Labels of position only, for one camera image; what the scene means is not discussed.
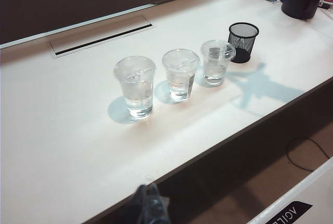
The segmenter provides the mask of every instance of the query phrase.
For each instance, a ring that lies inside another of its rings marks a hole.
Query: black wire
[[[306,170],[306,171],[309,171],[309,172],[313,172],[312,169],[309,169],[309,168],[306,168],[306,167],[303,167],[303,166],[300,166],[300,165],[296,164],[296,163],[290,158],[290,156],[289,156],[289,147],[290,147],[291,143],[294,142],[294,141],[297,141],[297,140],[302,140],[302,139],[312,141],[312,142],[313,142],[315,145],[317,145],[317,147],[323,152],[323,154],[327,157],[327,159],[329,159],[330,157],[329,157],[329,155],[324,151],[324,149],[323,149],[323,148],[322,148],[322,147],[321,147],[321,146],[320,146],[315,140],[311,139],[310,137],[298,137],[298,138],[294,138],[294,139],[290,140],[290,141],[288,142],[287,146],[286,146],[286,156],[287,156],[288,160],[289,160],[294,166],[296,166],[296,167],[298,167],[298,168],[301,168],[301,169]]]

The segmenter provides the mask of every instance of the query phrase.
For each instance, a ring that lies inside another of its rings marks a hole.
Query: cup lid
[[[201,51],[205,56],[213,58],[225,58],[233,60],[236,55],[236,49],[227,41],[214,39],[202,44]]]

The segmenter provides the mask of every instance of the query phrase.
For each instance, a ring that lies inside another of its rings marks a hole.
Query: drinking glass
[[[114,67],[130,115],[147,118],[152,111],[154,62],[143,56],[130,56],[120,60]]]
[[[170,96],[176,102],[189,98],[200,58],[193,51],[175,49],[168,51],[162,58],[166,77],[169,82]]]
[[[203,77],[211,85],[221,85],[229,61],[235,57],[236,50],[226,41],[212,40],[202,44]]]

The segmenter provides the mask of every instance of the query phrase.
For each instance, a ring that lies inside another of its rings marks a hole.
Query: floor
[[[172,224],[243,224],[333,156],[333,80],[158,183]],[[121,223],[123,207],[93,222]]]

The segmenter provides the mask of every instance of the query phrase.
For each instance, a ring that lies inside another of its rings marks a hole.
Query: water
[[[121,87],[130,115],[148,117],[152,111],[152,82],[122,83]]]
[[[171,98],[178,102],[188,99],[192,91],[195,74],[167,71],[166,75],[170,86]]]
[[[208,83],[218,85],[223,83],[226,70],[226,65],[219,64],[218,61],[209,61],[203,66],[203,77]]]

